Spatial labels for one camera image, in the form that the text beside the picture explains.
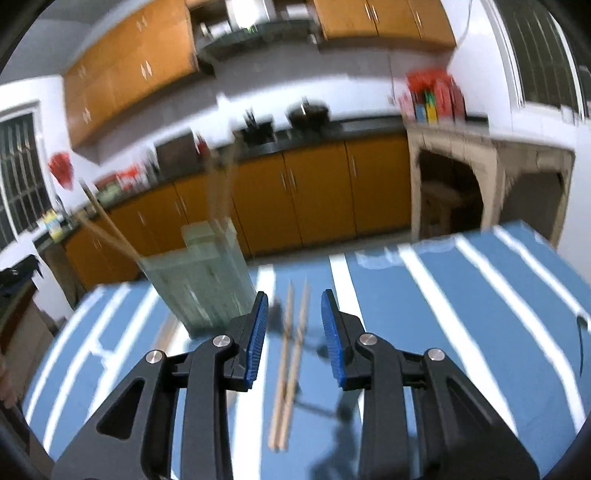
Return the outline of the dark wooden cutting board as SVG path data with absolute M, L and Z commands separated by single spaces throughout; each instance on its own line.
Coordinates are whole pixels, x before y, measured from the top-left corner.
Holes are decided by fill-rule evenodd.
M 181 135 L 155 146 L 156 160 L 163 175 L 197 167 L 199 156 L 193 134 Z

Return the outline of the barred window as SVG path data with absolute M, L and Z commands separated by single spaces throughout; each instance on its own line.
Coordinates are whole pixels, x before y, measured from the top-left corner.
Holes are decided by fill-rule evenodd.
M 590 116 L 590 62 L 566 28 L 538 1 L 498 1 L 523 100 Z
M 32 113 L 1 122 L 1 249 L 34 230 L 51 208 Z

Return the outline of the orange lower cabinets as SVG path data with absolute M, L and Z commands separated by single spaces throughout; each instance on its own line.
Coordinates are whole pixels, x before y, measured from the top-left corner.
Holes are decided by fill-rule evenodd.
M 246 257 L 407 229 L 407 137 L 374 136 L 250 159 L 238 166 L 230 214 Z M 207 176 L 169 182 L 108 215 L 142 255 L 181 249 L 183 226 L 208 216 Z

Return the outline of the black wok with utensils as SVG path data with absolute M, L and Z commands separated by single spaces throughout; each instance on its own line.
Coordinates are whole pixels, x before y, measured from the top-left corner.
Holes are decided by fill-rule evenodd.
M 273 142 L 273 117 L 257 118 L 253 110 L 245 112 L 245 127 L 242 128 L 242 138 L 247 145 L 263 145 Z

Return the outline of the right barred window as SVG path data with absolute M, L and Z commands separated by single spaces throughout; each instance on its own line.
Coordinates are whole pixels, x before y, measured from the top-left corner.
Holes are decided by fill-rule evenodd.
M 566 28 L 538 1 L 498 1 L 523 100 L 590 116 L 590 62 Z

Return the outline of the left barred window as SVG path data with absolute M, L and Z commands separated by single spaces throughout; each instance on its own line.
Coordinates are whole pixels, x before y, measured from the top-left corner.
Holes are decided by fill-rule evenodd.
M 32 113 L 1 122 L 1 249 L 34 230 L 51 208 Z

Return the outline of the green perforated chopstick holder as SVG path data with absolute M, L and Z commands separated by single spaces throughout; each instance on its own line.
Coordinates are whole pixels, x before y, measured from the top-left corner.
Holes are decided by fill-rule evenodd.
M 231 218 L 181 228 L 185 247 L 139 266 L 191 338 L 219 330 L 252 309 L 256 291 Z

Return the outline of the yellow detergent bottle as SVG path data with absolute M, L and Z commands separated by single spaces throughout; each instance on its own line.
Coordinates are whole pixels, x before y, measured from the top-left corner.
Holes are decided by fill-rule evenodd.
M 60 241 L 63 237 L 62 220 L 63 216 L 53 209 L 47 210 L 43 215 L 43 222 L 46 230 L 49 233 L 50 238 L 55 242 Z

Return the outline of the white worn side table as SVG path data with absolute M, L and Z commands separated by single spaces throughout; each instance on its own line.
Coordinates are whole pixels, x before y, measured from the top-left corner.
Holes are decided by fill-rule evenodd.
M 489 229 L 500 221 L 502 207 L 519 177 L 525 174 L 556 173 L 562 193 L 556 219 L 548 237 L 557 247 L 562 236 L 575 152 L 544 137 L 528 138 L 510 132 L 491 131 L 468 123 L 404 123 L 410 154 L 411 235 L 420 237 L 422 179 L 420 154 L 435 153 L 468 165 L 478 181 L 483 200 L 481 227 Z

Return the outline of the blue white striped tablecloth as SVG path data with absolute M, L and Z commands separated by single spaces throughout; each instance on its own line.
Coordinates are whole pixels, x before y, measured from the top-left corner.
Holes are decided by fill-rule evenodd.
M 413 246 L 389 245 L 252 268 L 273 309 L 259 375 L 229 410 L 238 479 L 356 475 L 362 419 L 339 421 L 325 357 L 322 292 L 394 347 L 443 350 L 498 407 L 541 473 L 590 412 L 590 289 L 537 233 L 510 223 Z M 267 447 L 280 367 L 280 309 L 308 285 L 310 319 L 287 452 Z M 169 314 L 140 281 L 95 288 L 52 343 L 23 402 L 52 458 L 155 343 Z

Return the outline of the orange upper cabinets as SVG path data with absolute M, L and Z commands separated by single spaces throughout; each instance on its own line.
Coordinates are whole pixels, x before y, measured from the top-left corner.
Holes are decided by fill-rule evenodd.
M 116 118 L 160 90 L 211 74 L 197 59 L 189 7 L 203 1 L 150 1 L 104 33 L 64 73 L 73 148 L 89 145 Z M 353 41 L 428 52 L 456 48 L 440 1 L 307 1 L 321 27 L 318 43 Z

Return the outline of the black countertop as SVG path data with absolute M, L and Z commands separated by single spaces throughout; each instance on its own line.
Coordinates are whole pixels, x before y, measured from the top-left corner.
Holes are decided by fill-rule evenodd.
M 142 254 L 181 246 L 183 226 L 229 215 L 247 256 L 294 251 L 411 225 L 408 135 L 399 116 L 284 130 L 272 142 L 229 144 L 211 161 L 115 201 L 102 219 Z

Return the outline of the red bag and bottles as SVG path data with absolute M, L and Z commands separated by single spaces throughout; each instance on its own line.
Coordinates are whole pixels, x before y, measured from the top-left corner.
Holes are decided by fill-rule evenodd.
M 453 76 L 443 69 L 414 70 L 406 75 L 406 89 L 398 97 L 405 121 L 449 123 L 466 120 L 464 95 Z

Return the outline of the wooden stool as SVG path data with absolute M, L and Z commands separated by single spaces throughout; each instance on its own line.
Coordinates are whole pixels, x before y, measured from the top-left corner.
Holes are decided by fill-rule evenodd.
M 452 233 L 452 213 L 464 204 L 461 194 L 450 186 L 427 181 L 422 184 L 421 228 L 422 238 Z

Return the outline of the steel range hood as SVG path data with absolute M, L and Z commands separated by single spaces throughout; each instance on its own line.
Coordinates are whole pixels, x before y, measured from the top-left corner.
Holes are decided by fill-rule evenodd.
M 318 41 L 307 1 L 203 1 L 189 7 L 197 59 L 216 63 L 277 42 Z

